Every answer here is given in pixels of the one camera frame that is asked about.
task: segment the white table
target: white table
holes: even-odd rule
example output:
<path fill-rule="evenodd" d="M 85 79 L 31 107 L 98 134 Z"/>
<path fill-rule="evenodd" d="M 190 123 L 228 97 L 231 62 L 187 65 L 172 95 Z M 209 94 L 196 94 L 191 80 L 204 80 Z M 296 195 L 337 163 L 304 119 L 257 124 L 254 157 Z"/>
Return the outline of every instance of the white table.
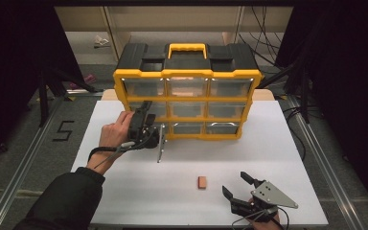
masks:
<path fill-rule="evenodd" d="M 101 127 L 122 110 L 119 101 L 97 102 L 72 171 L 86 165 Z M 174 140 L 166 143 L 161 163 L 157 156 L 158 149 L 141 149 L 115 162 L 105 174 L 93 224 L 228 227 L 240 217 L 231 213 L 222 185 L 243 200 L 254 190 L 241 171 L 270 181 L 298 203 L 298 209 L 284 208 L 290 225 L 328 224 L 277 102 L 253 103 L 240 140 Z M 201 175 L 207 176 L 206 190 L 197 188 Z M 280 218 L 287 223 L 281 211 Z"/>

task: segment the black sleeve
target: black sleeve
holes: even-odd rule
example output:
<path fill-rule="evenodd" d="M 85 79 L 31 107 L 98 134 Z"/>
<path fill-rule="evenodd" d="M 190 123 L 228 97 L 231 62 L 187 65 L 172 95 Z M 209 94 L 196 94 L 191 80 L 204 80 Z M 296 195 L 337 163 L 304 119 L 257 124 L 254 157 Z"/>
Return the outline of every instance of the black sleeve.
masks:
<path fill-rule="evenodd" d="M 87 229 L 103 183 L 101 174 L 83 167 L 58 176 L 14 229 Z"/>

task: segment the robotic arm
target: robotic arm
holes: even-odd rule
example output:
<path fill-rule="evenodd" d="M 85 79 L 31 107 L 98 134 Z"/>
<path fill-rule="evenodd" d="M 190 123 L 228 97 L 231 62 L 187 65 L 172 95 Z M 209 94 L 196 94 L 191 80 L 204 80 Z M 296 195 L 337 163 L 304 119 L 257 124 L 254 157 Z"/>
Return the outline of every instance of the robotic arm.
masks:
<path fill-rule="evenodd" d="M 270 182 L 255 179 L 246 172 L 241 172 L 241 178 L 248 184 L 254 185 L 255 190 L 251 192 L 253 202 L 249 203 L 233 198 L 232 193 L 225 186 L 222 186 L 223 195 L 230 201 L 233 214 L 257 222 L 269 222 L 274 221 L 279 209 L 278 206 L 298 208 L 297 203 Z"/>

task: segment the small block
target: small block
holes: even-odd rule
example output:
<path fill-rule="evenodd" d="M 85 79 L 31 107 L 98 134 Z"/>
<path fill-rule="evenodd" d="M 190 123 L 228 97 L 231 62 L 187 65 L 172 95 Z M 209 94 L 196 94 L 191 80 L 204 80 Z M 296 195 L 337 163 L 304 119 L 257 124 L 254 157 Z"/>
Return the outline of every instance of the small block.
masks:
<path fill-rule="evenodd" d="M 199 189 L 206 189 L 207 188 L 207 177 L 206 176 L 199 176 L 198 177 L 198 188 Z"/>

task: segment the plastic drawer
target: plastic drawer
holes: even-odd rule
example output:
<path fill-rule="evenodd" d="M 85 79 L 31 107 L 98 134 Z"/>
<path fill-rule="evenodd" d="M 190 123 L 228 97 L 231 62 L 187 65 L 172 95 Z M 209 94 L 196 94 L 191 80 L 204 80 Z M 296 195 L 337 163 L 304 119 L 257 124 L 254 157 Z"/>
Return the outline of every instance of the plastic drawer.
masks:
<path fill-rule="evenodd" d="M 161 123 L 161 122 L 155 122 L 153 123 L 154 127 L 160 128 L 161 125 L 164 125 L 164 133 L 169 134 L 169 124 L 168 123 Z"/>
<path fill-rule="evenodd" d="M 173 134 L 201 134 L 203 123 L 198 122 L 172 122 Z"/>
<path fill-rule="evenodd" d="M 129 103 L 129 107 L 131 111 L 134 111 L 135 108 L 138 108 L 142 105 L 142 102 L 132 102 Z M 155 114 L 157 118 L 165 118 L 167 116 L 166 103 L 151 103 L 151 107 L 148 111 L 148 114 Z"/>
<path fill-rule="evenodd" d="M 253 79 L 211 80 L 211 97 L 246 97 Z"/>
<path fill-rule="evenodd" d="M 240 118 L 246 103 L 208 103 L 209 118 Z"/>
<path fill-rule="evenodd" d="M 172 102 L 169 103 L 172 117 L 203 117 L 205 103 L 197 102 Z"/>
<path fill-rule="evenodd" d="M 127 96 L 157 97 L 164 96 L 163 79 L 122 79 Z"/>
<path fill-rule="evenodd" d="M 207 92 L 207 81 L 204 78 L 175 77 L 167 79 L 170 96 L 204 97 Z"/>
<path fill-rule="evenodd" d="M 236 134 L 239 123 L 207 123 L 205 132 L 207 134 Z"/>

